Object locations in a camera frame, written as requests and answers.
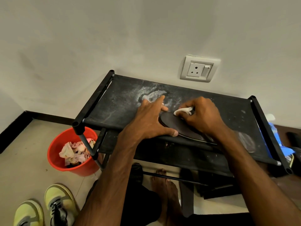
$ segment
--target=person's right arm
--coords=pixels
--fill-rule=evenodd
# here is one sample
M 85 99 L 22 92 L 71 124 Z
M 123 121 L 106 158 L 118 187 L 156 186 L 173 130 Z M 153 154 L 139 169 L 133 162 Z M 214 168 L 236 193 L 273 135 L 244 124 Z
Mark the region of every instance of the person's right arm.
M 252 159 L 234 131 L 228 128 L 214 103 L 196 98 L 180 108 L 195 107 L 194 115 L 179 112 L 178 116 L 216 139 L 223 146 L 247 208 L 256 225 L 301 225 L 301 211 Z

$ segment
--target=hand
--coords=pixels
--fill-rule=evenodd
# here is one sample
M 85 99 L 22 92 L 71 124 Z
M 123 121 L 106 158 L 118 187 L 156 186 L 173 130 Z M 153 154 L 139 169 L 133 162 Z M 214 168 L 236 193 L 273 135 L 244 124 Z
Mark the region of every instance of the hand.
M 160 111 L 168 111 L 168 108 L 162 105 L 164 98 L 165 96 L 162 95 L 153 103 L 144 99 L 135 118 L 119 135 L 124 138 L 134 138 L 138 142 L 161 135 L 177 136 L 178 132 L 175 129 L 166 128 L 158 121 Z
M 187 107 L 195 107 L 195 113 L 188 115 L 185 112 L 178 112 L 177 116 L 183 118 L 187 124 L 200 132 L 215 137 L 218 132 L 228 129 L 219 114 L 219 110 L 210 99 L 204 97 L 195 98 L 182 104 L 179 109 Z

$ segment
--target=forearm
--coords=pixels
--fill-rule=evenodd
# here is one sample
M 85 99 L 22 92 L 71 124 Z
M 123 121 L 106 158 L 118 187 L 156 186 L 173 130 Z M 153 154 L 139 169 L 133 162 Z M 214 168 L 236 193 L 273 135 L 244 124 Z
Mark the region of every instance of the forearm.
M 300 210 L 252 159 L 235 133 L 224 129 L 216 138 L 256 225 L 301 225 Z
M 75 226 L 120 225 L 126 187 L 138 143 L 137 140 L 118 137 L 107 167 L 80 212 Z

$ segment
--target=trash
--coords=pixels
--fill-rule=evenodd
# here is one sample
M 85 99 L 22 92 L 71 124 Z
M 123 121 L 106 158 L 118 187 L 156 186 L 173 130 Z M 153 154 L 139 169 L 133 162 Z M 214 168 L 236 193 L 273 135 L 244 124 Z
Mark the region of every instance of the trash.
M 87 141 L 93 148 L 95 141 L 91 138 L 88 138 Z M 65 159 L 65 166 L 75 167 L 85 162 L 90 157 L 90 152 L 82 141 L 75 143 L 68 142 L 62 148 L 59 156 Z

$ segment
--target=tile floor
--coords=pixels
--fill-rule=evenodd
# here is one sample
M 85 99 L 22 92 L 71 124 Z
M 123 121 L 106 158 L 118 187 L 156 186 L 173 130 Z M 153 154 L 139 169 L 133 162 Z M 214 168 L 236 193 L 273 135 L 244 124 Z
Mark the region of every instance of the tile floor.
M 0 200 L 2 225 L 12 225 L 18 205 L 34 198 L 40 202 L 45 214 L 45 225 L 49 225 L 50 215 L 45 211 L 44 192 L 53 183 L 63 183 L 75 196 L 80 208 L 100 170 L 94 175 L 80 177 L 70 172 L 60 172 L 47 161 L 47 149 L 51 141 L 60 132 L 70 126 L 46 121 L 33 120 L 27 128 L 0 154 Z M 139 161 L 145 171 L 154 172 L 156 168 L 165 168 L 168 175 L 178 176 L 179 168 Z M 145 176 L 143 185 L 150 189 L 149 176 Z M 194 195 L 194 213 L 220 214 L 247 212 L 241 195 L 204 200 Z

